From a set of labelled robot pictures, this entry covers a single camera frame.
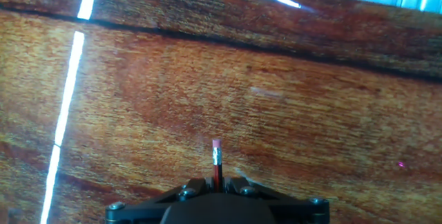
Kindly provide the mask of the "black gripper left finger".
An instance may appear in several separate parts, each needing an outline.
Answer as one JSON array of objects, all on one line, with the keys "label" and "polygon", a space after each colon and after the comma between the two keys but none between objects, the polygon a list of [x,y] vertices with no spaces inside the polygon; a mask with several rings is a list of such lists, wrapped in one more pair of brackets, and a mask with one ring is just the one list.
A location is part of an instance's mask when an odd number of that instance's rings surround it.
[{"label": "black gripper left finger", "polygon": [[105,210],[105,224],[160,223],[167,209],[175,203],[184,203],[210,193],[213,193],[211,177],[192,178],[185,185],[135,205],[122,201],[111,203]]}]

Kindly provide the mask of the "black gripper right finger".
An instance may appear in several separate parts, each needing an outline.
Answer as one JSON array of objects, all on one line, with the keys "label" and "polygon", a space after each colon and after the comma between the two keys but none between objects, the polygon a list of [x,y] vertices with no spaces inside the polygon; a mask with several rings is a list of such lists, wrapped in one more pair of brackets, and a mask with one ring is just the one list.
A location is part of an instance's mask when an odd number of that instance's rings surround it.
[{"label": "black gripper right finger", "polygon": [[294,198],[244,177],[226,177],[224,192],[238,197],[234,208],[251,223],[330,223],[329,201],[321,197]]}]

